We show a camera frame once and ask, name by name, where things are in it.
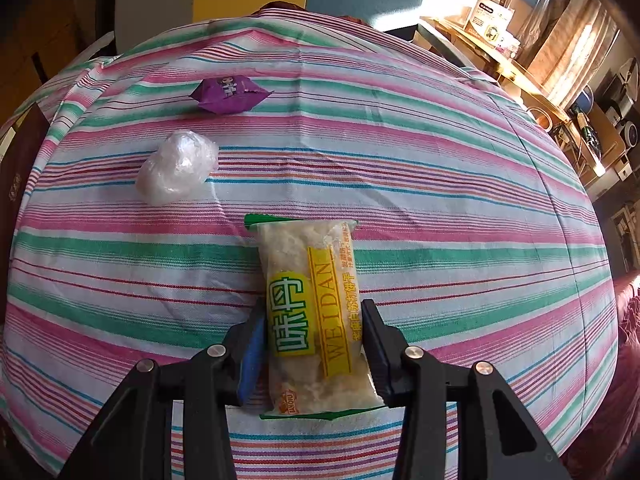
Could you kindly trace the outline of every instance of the table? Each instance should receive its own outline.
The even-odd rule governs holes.
[[[234,116],[189,97],[229,74],[273,94]],[[251,212],[359,220],[362,297],[444,362],[491,361],[557,451],[603,398],[618,332],[598,220],[558,147],[485,74],[271,9],[74,67],[21,109],[33,101],[51,128],[18,217],[0,411],[47,470],[136,361],[189,358],[246,319],[264,293]],[[201,196],[145,205],[136,174],[176,128],[215,140],[219,170]],[[228,410],[240,479],[389,478],[399,410],[260,420],[267,391]],[[180,476],[180,404],[172,427]]]
[[[509,79],[523,92],[526,92],[527,95],[534,98],[536,104],[541,105],[543,109],[550,114],[554,120],[554,124],[564,124],[566,126],[566,131],[575,147],[574,152],[577,154],[574,169],[576,169],[578,176],[581,176],[584,173],[584,168],[592,170],[596,177],[604,174],[606,168],[602,165],[587,143],[584,142],[580,131],[575,126],[571,117],[548,99],[548,94],[546,94],[545,89],[543,89],[533,79],[533,77],[530,76],[526,69],[521,67],[514,60],[511,60],[498,52],[491,45],[485,43],[480,38],[475,37],[473,34],[469,34],[466,30],[463,30],[457,25],[448,22],[447,20],[435,21],[437,27],[441,28],[441,30],[450,36],[454,36],[461,40],[475,54],[478,54],[478,56],[486,61],[486,65],[484,67],[485,72],[494,76],[496,79],[499,79],[501,76]]]

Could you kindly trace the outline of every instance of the purple candy wrapper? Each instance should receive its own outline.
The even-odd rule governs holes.
[[[198,106],[215,114],[239,114],[251,110],[272,92],[243,75],[203,79],[191,93]]]

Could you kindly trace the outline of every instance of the plastic bag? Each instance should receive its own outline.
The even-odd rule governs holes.
[[[362,350],[354,226],[330,220],[252,227],[267,282],[271,415],[382,405]]]
[[[188,198],[218,168],[218,146],[191,130],[176,130],[142,165],[136,189],[149,205]]]

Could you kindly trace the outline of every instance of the brown book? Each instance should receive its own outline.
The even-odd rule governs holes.
[[[38,105],[33,105],[15,128],[14,139],[0,163],[0,323],[4,323],[6,313],[9,255],[15,220],[33,162],[48,130],[49,121]]]

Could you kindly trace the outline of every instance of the snack package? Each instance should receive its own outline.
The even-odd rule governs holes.
[[[250,229],[267,283],[271,415],[382,406],[362,349],[351,243],[356,222],[261,222]]]
[[[203,79],[191,97],[198,101],[200,108],[223,115],[251,110],[272,93],[246,76],[228,75]]]

